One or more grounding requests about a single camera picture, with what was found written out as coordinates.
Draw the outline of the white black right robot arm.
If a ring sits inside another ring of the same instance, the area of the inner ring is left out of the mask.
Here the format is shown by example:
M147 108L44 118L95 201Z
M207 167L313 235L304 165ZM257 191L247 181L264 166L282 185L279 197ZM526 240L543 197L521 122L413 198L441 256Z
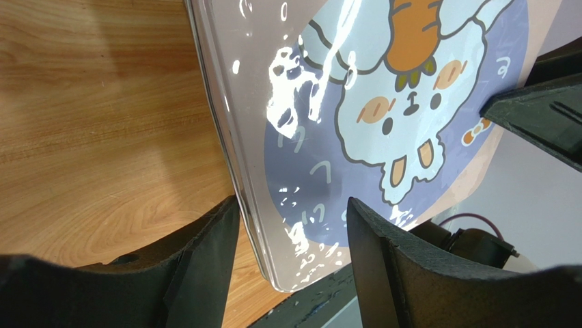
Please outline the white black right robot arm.
M581 257L581 40L537 58L524 87L480 112L503 131L482 186L414 233L457 256L526 273L521 251Z

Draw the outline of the silver square tin lid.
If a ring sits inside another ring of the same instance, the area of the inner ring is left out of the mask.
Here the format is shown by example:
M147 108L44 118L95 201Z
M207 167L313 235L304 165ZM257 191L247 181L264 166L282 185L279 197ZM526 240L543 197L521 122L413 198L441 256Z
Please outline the silver square tin lid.
M264 279L350 262L346 205L409 230L479 186L559 1L187 1L208 102Z

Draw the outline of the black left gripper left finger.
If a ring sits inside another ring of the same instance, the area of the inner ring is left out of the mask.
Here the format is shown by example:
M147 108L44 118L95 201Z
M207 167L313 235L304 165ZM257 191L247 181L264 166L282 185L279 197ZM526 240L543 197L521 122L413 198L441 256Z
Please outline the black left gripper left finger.
M225 198L194 222L109 264L72 268L1 256L2 327L220 327L239 206Z

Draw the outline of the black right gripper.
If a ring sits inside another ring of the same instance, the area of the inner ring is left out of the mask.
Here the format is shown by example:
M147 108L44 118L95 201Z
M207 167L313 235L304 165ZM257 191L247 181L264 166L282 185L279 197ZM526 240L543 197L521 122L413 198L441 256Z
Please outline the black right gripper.
M537 58L525 86L492 96L480 115L581 171L581 38Z

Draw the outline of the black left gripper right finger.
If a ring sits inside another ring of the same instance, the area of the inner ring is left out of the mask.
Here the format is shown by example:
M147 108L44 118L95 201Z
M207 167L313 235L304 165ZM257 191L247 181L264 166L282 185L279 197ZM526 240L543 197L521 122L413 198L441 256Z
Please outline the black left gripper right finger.
M357 198L347 231L364 327L580 327L581 267L514 273L450 254Z

